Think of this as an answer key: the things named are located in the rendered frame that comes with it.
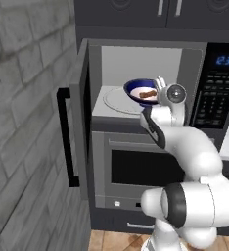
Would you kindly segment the grey microwave oven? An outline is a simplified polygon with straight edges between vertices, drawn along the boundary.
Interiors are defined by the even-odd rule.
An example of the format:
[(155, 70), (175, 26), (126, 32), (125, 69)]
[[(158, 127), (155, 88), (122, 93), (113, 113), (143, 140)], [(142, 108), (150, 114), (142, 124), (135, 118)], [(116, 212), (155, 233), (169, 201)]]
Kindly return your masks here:
[(187, 97), (186, 124), (208, 131), (229, 125), (229, 43), (89, 39), (92, 115), (122, 117), (104, 95), (133, 79), (157, 76), (182, 85)]

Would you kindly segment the blue bowl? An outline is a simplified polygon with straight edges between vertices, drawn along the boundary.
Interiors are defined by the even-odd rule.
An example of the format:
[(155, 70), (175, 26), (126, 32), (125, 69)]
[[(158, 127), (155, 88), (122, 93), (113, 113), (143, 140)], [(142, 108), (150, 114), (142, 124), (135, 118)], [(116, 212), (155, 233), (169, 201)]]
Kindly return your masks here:
[(158, 104), (158, 93), (157, 96), (149, 97), (146, 99), (141, 99), (139, 97), (140, 92), (157, 91), (155, 87), (155, 81), (148, 78), (138, 78), (127, 82), (123, 90), (125, 93), (140, 106), (147, 107)]

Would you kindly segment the grey microwave door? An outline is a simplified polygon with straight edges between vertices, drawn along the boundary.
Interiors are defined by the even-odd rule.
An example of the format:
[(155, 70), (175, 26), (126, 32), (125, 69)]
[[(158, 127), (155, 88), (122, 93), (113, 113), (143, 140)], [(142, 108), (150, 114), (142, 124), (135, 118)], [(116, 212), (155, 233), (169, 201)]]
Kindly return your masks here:
[(89, 42), (90, 40), (87, 38), (81, 41), (69, 84), (75, 155), (82, 200), (88, 199), (87, 170), (93, 109), (91, 104)]

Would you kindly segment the grey built-in oven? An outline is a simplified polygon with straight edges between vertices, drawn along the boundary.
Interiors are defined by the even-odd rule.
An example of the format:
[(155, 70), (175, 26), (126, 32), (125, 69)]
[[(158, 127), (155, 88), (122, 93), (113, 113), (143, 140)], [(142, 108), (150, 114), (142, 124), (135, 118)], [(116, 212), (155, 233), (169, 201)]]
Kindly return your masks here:
[(147, 189), (181, 182), (177, 160), (159, 147), (112, 146), (108, 140), (155, 144), (148, 134), (92, 132), (95, 202), (98, 208), (141, 210)]

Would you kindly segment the glass microwave turntable plate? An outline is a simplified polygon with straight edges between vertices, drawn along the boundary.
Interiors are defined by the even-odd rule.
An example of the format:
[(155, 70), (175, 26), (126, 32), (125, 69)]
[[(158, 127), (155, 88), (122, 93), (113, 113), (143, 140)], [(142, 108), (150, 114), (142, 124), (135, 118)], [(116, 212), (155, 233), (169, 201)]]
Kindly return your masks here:
[(139, 115), (143, 108), (133, 101), (122, 87), (109, 90), (103, 97), (105, 104), (123, 114)]

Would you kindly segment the dark grey drawer front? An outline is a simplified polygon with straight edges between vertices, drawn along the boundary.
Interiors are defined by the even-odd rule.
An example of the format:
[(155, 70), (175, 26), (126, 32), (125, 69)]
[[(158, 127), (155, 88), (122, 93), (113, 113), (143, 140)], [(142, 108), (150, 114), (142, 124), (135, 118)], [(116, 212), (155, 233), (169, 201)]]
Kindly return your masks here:
[(126, 211), (94, 208), (90, 214), (91, 227), (95, 230), (151, 234), (152, 229), (132, 228), (127, 222), (137, 225), (154, 225), (155, 219), (147, 217), (142, 211)]

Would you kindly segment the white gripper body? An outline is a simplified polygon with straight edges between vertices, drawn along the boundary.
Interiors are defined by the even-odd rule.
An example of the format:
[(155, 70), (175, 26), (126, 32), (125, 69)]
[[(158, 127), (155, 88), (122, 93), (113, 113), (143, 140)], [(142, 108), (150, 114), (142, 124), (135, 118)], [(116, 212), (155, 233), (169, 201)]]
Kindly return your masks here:
[(164, 80), (163, 77), (157, 76), (155, 78), (155, 87), (156, 87), (158, 96), (163, 97), (163, 95), (166, 92), (166, 88), (167, 88), (167, 85), (166, 85), (165, 80)]

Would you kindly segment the dark grey cupboard door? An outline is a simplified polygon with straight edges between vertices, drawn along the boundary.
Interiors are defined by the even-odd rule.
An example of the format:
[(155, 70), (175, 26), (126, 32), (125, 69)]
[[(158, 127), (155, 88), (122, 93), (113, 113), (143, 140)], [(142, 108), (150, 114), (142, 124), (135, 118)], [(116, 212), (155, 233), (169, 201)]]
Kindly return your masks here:
[(167, 27), (229, 30), (229, 0), (183, 0), (175, 17), (176, 0), (169, 0)]
[(169, 0), (74, 0), (76, 24), (101, 27), (165, 27)]

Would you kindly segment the brown kebab skewer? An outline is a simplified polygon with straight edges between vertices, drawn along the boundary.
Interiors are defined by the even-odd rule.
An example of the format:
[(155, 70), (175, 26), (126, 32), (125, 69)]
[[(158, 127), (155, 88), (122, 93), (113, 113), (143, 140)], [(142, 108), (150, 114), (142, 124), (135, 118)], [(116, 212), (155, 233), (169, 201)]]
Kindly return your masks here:
[(141, 99), (146, 99), (146, 98), (153, 97), (153, 96), (157, 96), (157, 92), (154, 90), (149, 91), (149, 92), (140, 92), (139, 93), (139, 97)]

